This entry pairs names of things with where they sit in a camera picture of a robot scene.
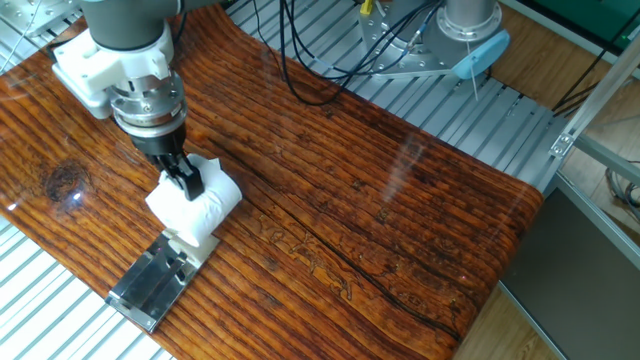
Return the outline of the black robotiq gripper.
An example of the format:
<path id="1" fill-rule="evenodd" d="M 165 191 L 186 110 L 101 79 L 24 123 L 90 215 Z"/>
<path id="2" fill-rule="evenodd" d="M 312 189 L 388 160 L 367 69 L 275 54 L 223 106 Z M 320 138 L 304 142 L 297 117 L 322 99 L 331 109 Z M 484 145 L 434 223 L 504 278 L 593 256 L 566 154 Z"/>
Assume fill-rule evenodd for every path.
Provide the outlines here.
<path id="1" fill-rule="evenodd" d="M 133 145 L 148 156 L 149 162 L 183 191 L 188 201 L 193 201 L 204 192 L 200 171 L 183 154 L 186 140 L 186 125 L 182 124 L 169 133 L 156 137 L 130 136 Z"/>

